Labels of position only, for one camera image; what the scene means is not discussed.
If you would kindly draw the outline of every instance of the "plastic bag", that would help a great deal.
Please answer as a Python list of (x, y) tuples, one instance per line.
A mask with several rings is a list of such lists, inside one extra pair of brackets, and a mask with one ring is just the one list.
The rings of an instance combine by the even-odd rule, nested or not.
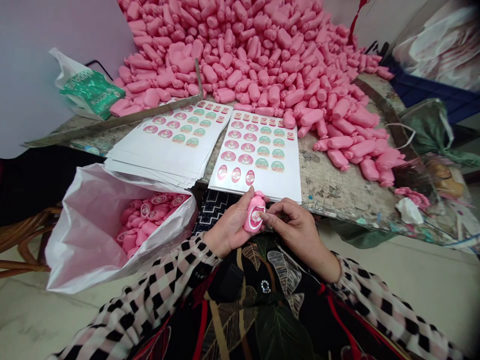
[(410, 75), (470, 91), (480, 90), (480, 24), (476, 4), (451, 0), (393, 56)]
[(77, 168), (45, 249), (51, 267), (47, 290), (74, 294), (144, 272), (190, 237), (198, 214), (193, 195), (127, 259), (114, 239), (121, 226), (120, 214), (132, 199), (146, 199), (156, 192), (192, 194), (155, 180), (108, 171), (103, 164)]
[(480, 156), (450, 149), (454, 133), (448, 122), (447, 109), (440, 99), (427, 99), (399, 114), (401, 122), (416, 131), (411, 144), (419, 155), (436, 153), (467, 167), (480, 166)]
[(55, 86), (71, 100), (73, 112), (90, 119), (108, 119), (110, 107), (125, 97), (125, 90), (108, 82), (105, 75), (65, 56), (56, 47), (49, 53), (61, 67)]

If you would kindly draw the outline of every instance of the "wicker chair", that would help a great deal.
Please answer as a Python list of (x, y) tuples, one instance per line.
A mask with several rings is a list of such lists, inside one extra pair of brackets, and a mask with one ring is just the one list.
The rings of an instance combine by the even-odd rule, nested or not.
[[(45, 261), (45, 247), (52, 229), (58, 221), (55, 215), (60, 214), (61, 207), (49, 207), (37, 215), (17, 222), (13, 225), (0, 227), (0, 254), (18, 245), (18, 252), (25, 262), (0, 260), (0, 279), (29, 272), (49, 272)], [(42, 235), (37, 258), (32, 255), (29, 243)]]

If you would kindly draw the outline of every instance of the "woman's right hand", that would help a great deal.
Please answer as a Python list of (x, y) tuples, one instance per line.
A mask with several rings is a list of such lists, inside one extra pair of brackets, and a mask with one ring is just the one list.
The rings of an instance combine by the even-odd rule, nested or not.
[[(277, 214), (284, 213), (290, 221), (283, 222)], [(285, 197), (273, 204), (260, 217), (269, 224), (285, 241), (287, 246), (327, 283), (340, 279), (341, 266), (320, 239), (315, 220), (303, 207)]]

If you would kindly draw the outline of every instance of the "stack of sticker sheets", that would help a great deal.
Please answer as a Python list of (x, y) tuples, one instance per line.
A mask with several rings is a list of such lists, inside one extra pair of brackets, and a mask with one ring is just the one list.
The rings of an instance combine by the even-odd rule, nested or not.
[(231, 106), (201, 101), (146, 118), (112, 148), (106, 168), (191, 188), (204, 176), (232, 112)]
[(234, 110), (208, 187), (243, 194), (250, 185), (272, 201), (302, 203), (297, 127)]

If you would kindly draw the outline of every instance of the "blue container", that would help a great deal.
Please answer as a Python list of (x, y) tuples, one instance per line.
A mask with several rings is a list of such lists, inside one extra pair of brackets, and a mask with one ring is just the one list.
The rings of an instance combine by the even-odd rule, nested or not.
[(393, 56), (389, 56), (382, 65), (389, 67), (390, 72), (395, 74), (390, 84), (407, 108), (425, 99), (440, 98), (445, 102), (450, 124), (480, 113), (480, 94), (478, 93), (408, 75)]

